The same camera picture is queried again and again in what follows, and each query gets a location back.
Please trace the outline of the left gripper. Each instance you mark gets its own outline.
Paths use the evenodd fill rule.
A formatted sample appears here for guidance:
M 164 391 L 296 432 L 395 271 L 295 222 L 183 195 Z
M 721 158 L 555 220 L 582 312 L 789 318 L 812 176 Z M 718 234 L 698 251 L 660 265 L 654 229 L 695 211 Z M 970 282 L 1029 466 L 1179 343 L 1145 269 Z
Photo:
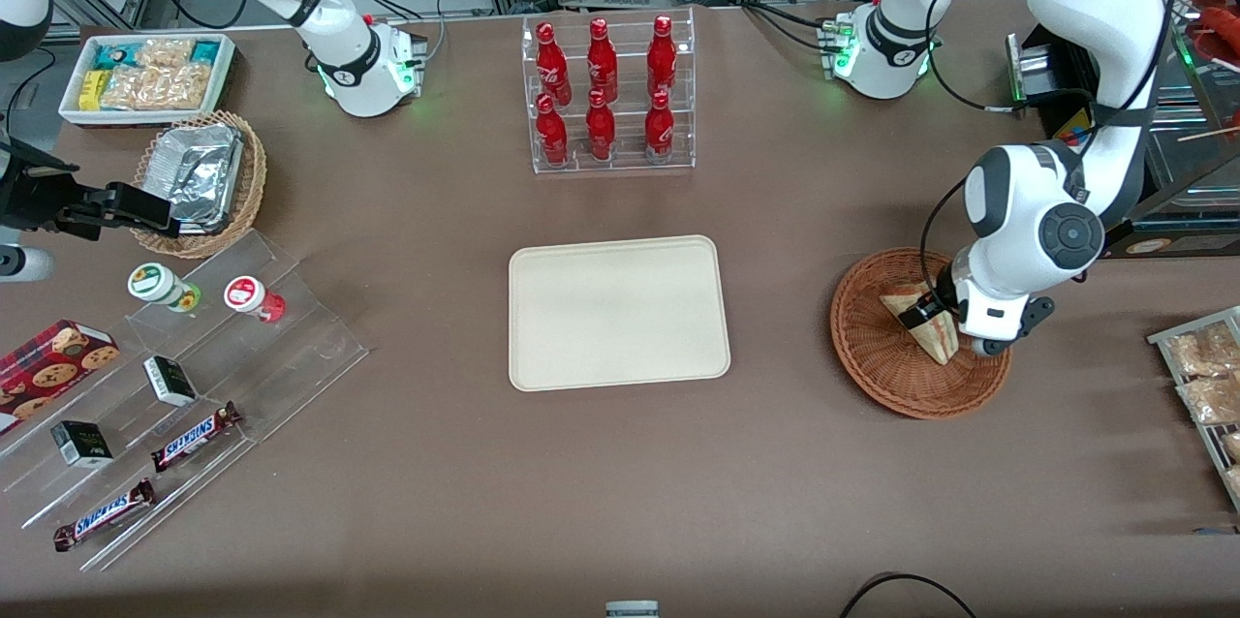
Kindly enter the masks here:
M 967 256 L 955 257 L 955 297 L 959 326 L 973 339 L 973 352 L 980 356 L 999 356 L 1014 343 L 1028 338 L 1056 309 L 1052 297 L 990 297 L 980 289 L 973 278 Z M 934 294 L 923 294 L 911 307 L 899 314 L 903 328 L 930 324 L 936 316 L 949 311 Z

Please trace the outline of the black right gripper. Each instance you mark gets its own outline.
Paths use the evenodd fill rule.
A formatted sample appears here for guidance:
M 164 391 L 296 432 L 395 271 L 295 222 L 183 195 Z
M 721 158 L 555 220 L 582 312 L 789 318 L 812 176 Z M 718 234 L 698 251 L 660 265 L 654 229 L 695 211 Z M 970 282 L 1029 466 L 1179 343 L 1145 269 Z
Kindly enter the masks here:
M 79 165 L 29 145 L 4 145 L 2 159 L 1 225 L 6 230 L 45 230 L 98 241 L 100 230 L 112 225 L 105 208 L 92 200 L 98 190 L 76 181 Z M 112 218 L 139 232 L 181 235 L 167 200 L 124 182 L 112 182 Z

